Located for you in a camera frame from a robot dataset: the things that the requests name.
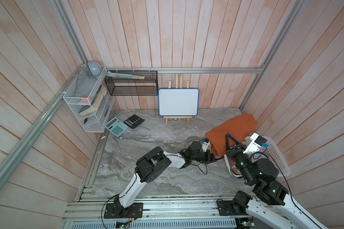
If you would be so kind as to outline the rust orange skirt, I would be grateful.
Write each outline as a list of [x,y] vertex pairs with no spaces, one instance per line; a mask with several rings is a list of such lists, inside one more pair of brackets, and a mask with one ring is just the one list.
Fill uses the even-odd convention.
[[210,142],[211,151],[216,156],[226,154],[226,135],[230,134],[242,142],[255,129],[257,121],[252,114],[243,114],[231,118],[218,127],[208,131],[205,136]]

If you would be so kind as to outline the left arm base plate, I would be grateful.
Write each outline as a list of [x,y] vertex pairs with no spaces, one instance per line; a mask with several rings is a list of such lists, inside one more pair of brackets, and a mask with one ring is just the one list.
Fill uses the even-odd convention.
[[122,207],[119,203],[109,203],[103,218],[105,219],[121,219],[132,218],[138,219],[142,217],[143,203],[133,203],[129,207]]

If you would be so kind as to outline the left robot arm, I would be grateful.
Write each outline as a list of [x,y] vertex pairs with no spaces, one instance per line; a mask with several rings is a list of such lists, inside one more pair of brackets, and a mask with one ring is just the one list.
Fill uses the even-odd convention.
[[148,183],[151,183],[168,168],[185,169],[188,166],[210,164],[224,157],[216,157],[208,148],[208,139],[194,141],[187,149],[178,153],[168,153],[156,147],[136,162],[133,177],[127,187],[114,197],[109,208],[112,214],[122,216],[132,206],[136,197]]

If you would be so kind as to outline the white plastic basket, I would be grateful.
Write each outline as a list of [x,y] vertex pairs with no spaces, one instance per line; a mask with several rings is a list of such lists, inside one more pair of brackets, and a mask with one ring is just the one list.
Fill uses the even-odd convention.
[[[246,137],[244,142],[245,144],[241,144],[242,147],[245,147],[250,143],[250,136]],[[279,148],[277,145],[274,143],[274,141],[268,137],[268,136],[263,136],[265,139],[267,139],[267,144],[269,145],[268,148],[264,152],[256,152],[253,154],[245,154],[248,157],[252,156],[251,162],[254,163],[259,159],[268,159],[270,160],[275,168],[279,171],[278,176],[279,177],[287,177],[290,175],[290,169],[288,166],[288,163],[285,161],[284,156],[280,152]]]

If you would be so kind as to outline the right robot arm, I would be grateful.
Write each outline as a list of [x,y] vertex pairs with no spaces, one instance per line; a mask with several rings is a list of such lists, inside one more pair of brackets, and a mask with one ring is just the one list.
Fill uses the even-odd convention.
[[324,229],[325,225],[294,200],[289,187],[278,180],[281,170],[266,153],[267,139],[254,133],[247,147],[230,134],[225,136],[226,156],[233,159],[245,184],[253,187],[255,198],[239,191],[228,212],[247,214],[275,229]]

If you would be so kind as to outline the red plaid skirt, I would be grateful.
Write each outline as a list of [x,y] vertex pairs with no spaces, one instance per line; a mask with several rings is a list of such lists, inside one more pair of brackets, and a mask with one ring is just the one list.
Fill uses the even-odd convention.
[[231,170],[231,175],[236,177],[236,178],[242,178],[241,172],[239,171],[239,169],[236,167],[236,163],[233,159],[229,159],[229,167]]

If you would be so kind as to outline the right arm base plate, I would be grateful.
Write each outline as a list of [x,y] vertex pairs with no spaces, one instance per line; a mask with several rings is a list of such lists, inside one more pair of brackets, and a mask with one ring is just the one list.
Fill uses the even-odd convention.
[[248,202],[250,199],[233,199],[216,201],[217,208],[220,216],[238,216],[247,215],[246,209],[248,209]]

